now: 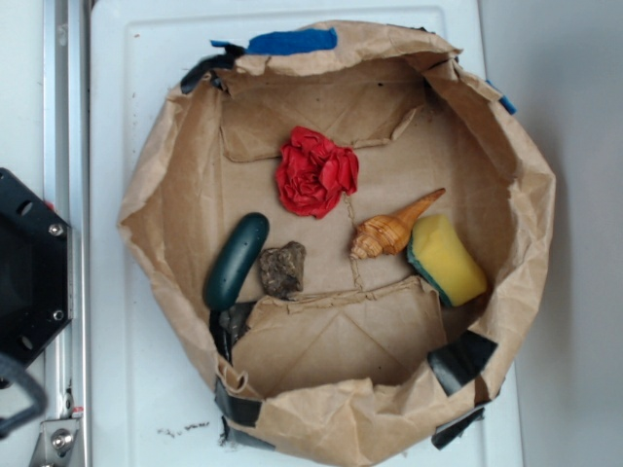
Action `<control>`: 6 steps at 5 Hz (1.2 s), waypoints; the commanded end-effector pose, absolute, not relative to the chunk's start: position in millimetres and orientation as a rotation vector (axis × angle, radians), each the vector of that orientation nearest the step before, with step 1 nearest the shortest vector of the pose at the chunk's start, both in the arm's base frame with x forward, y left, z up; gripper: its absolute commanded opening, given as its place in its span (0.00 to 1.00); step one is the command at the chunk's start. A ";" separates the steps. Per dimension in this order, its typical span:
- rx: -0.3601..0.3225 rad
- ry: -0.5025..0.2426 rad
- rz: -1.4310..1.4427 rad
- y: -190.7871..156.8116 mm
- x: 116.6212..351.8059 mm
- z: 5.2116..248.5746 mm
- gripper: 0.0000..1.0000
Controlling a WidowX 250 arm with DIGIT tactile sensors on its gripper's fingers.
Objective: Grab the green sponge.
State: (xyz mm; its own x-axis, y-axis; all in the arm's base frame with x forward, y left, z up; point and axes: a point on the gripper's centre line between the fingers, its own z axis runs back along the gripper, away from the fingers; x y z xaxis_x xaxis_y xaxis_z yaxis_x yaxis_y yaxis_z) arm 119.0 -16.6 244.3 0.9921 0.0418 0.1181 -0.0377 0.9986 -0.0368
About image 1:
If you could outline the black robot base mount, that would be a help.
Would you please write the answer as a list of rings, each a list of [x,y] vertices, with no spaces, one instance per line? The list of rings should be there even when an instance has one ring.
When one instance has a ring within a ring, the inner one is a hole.
[[[32,364],[71,320],[70,227],[1,169],[1,352]]]

